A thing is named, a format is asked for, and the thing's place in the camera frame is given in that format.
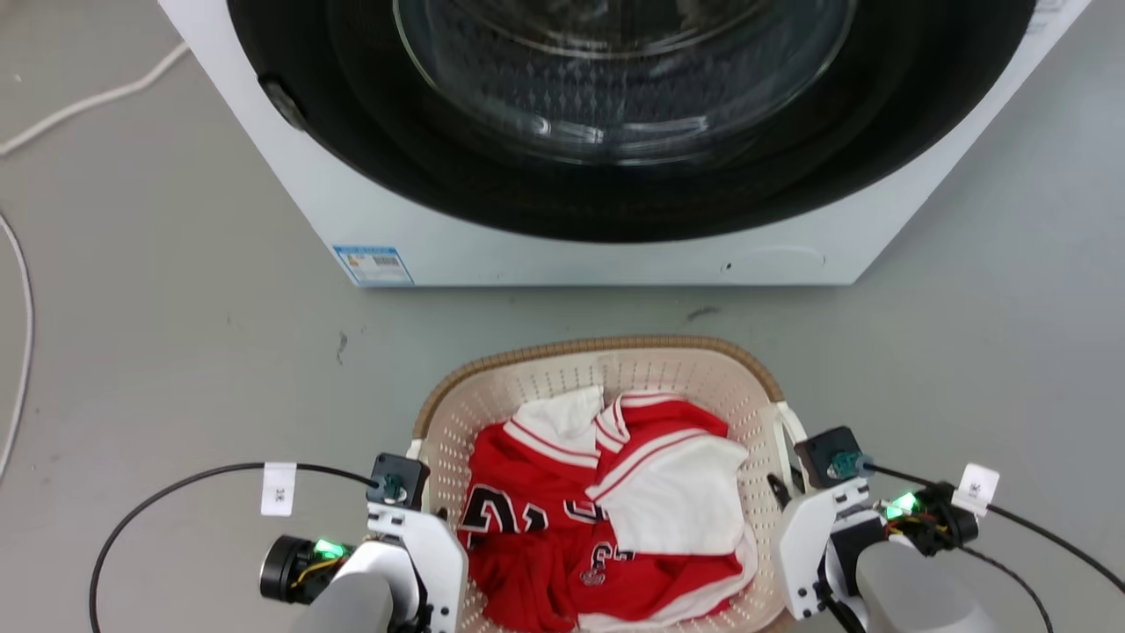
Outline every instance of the laundry basket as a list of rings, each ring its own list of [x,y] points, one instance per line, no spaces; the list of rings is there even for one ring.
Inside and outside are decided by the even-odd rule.
[[[460,525],[469,482],[469,455],[480,429],[512,416],[532,400],[602,386],[605,398],[622,391],[674,391],[730,425],[730,440],[750,458],[738,471],[742,512],[758,545],[754,582],[731,599],[726,612],[665,627],[669,633],[775,633],[792,626],[771,560],[771,541],[781,519],[766,476],[789,481],[784,433],[803,440],[795,418],[784,425],[763,414],[784,399],[770,372],[727,342],[698,337],[638,337],[576,341],[531,347],[483,359],[450,374],[434,389],[414,428],[412,453],[431,470],[426,501],[444,508]],[[460,633],[505,631],[483,615],[487,598],[469,584]],[[638,629],[651,633],[654,629]]]

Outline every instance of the white cable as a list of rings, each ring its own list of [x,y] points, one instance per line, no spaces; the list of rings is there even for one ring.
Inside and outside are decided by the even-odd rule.
[[[148,74],[142,76],[133,83],[122,85],[120,88],[114,88],[112,90],[102,92],[101,94],[94,94],[88,99],[82,99],[81,101],[66,106],[65,108],[56,111],[55,114],[48,116],[47,118],[36,123],[32,127],[28,127],[25,132],[17,134],[15,138],[8,141],[7,143],[0,145],[0,157],[4,157],[8,154],[15,152],[21,146],[26,145],[34,138],[38,137],[44,132],[51,129],[52,127],[58,125],[60,123],[66,120],[68,118],[82,114],[87,110],[93,109],[98,106],[102,106],[110,101],[116,101],[129,94],[134,94],[148,88],[156,82],[168,69],[180,61],[183,55],[188,53],[189,48],[187,43],[181,42],[179,46],[172,48],[172,52],[168,54],[163,60],[156,64],[156,67],[148,71]]]
[[[24,248],[16,238],[16,233],[11,229],[8,220],[4,219],[3,211],[0,211],[0,226],[8,235],[12,250],[16,251],[16,261],[19,263],[19,273],[24,279],[24,301],[27,305],[27,337],[24,340],[24,369],[19,376],[19,388],[16,391],[16,407],[11,413],[11,427],[8,429],[8,441],[4,442],[3,454],[0,455],[0,481],[3,481],[4,472],[8,471],[8,462],[11,461],[11,450],[16,446],[16,432],[19,431],[19,421],[24,417],[24,403],[27,400],[27,380],[32,376],[32,346],[35,342],[35,301],[32,299],[32,275],[27,271],[27,260],[24,257]]]

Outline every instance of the basket rim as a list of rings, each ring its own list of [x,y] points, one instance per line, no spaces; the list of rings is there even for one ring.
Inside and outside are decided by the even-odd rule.
[[[614,352],[623,350],[699,350],[704,352],[717,352],[731,359],[746,368],[755,379],[762,383],[766,396],[771,403],[782,403],[785,400],[781,386],[773,378],[757,359],[741,347],[720,338],[713,337],[605,337],[593,340],[574,340],[569,342],[552,343],[548,345],[537,345],[504,352],[493,356],[486,356],[471,363],[461,365],[447,376],[438,387],[430,392],[418,418],[414,423],[414,440],[425,440],[430,433],[430,425],[438,412],[438,406],[446,399],[457,386],[477,374],[516,365],[529,361],[541,361],[551,356],[564,356],[569,354],[587,354],[591,352]]]

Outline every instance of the red and white clothing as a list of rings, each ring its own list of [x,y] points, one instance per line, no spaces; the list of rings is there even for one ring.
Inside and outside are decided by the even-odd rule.
[[[757,570],[734,488],[746,451],[727,425],[675,395],[601,407],[600,388],[579,390],[477,437],[460,534],[497,624],[666,626],[726,608]]]

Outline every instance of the blue and white sticker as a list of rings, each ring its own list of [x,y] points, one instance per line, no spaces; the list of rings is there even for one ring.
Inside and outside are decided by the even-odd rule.
[[[332,246],[357,286],[413,286],[398,251],[389,246]]]

